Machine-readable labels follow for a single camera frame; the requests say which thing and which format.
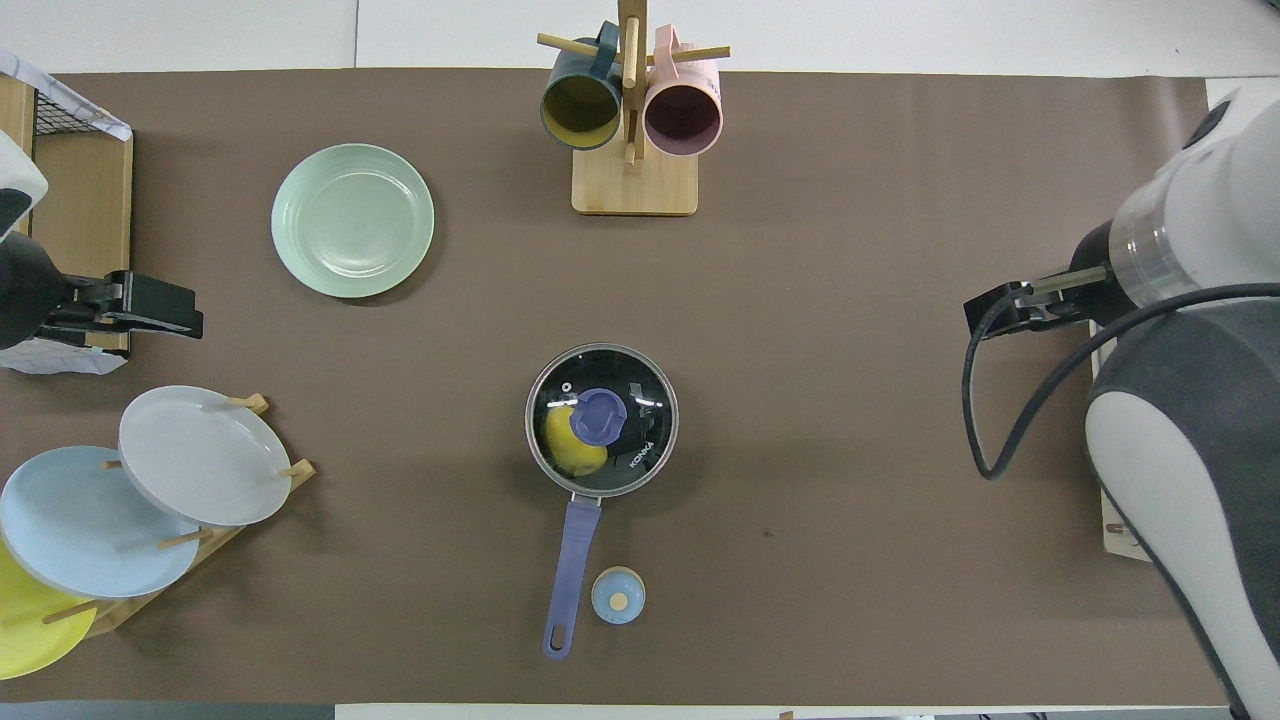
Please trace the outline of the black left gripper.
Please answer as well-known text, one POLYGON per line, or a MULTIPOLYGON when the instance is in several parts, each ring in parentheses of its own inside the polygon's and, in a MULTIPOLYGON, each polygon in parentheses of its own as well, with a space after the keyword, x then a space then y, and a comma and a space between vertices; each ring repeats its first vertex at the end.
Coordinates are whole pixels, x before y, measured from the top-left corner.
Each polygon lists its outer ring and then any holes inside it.
POLYGON ((195 291, 140 274, 118 270, 100 278, 64 275, 59 305, 45 320, 45 340, 69 346, 104 346, 102 337, 119 334, 172 334, 204 338, 204 314, 177 322, 124 313, 106 313, 119 299, 125 313, 195 313, 195 291))

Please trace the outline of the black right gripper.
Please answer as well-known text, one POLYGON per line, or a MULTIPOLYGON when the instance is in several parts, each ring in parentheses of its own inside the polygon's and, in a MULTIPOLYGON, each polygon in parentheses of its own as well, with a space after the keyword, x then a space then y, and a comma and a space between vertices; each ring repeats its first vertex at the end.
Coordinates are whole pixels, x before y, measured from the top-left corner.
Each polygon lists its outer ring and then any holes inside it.
POLYGON ((1029 329, 1052 329, 1088 319, 1076 302, 1080 287, 1091 283, 1089 272, 1061 272, 1037 281, 997 284, 963 305, 970 336, 989 341, 1029 329), (983 325, 980 319, 1004 297, 1014 295, 1010 307, 983 325))

